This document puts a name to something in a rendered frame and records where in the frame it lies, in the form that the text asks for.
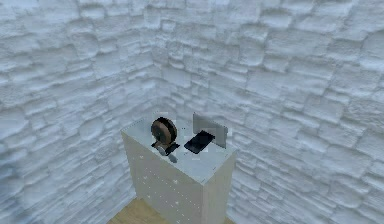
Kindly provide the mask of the grey open laptop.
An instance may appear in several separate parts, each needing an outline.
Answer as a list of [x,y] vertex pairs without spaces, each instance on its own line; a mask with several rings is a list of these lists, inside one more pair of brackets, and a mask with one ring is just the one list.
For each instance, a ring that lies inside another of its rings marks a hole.
[[184,147],[194,154],[199,154],[210,143],[221,148],[226,148],[228,128],[212,119],[194,113],[192,119],[192,130],[194,136],[188,140]]

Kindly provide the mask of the brown round alarm clock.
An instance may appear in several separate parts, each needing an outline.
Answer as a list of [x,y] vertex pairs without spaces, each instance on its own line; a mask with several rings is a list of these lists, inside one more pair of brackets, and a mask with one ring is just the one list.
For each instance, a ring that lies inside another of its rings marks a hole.
[[166,156],[179,147],[176,143],[177,128],[168,118],[159,117],[154,120],[151,125],[151,134],[155,138],[152,147],[162,148]]

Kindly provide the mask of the white chest of drawers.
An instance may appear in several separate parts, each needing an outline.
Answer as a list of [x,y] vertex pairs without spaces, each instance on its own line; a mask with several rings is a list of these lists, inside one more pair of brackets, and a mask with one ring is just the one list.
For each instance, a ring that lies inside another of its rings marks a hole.
[[224,224],[236,150],[210,143],[199,154],[184,147],[194,134],[192,120],[177,119],[180,145],[166,156],[152,147],[154,116],[121,130],[133,185],[170,224]]

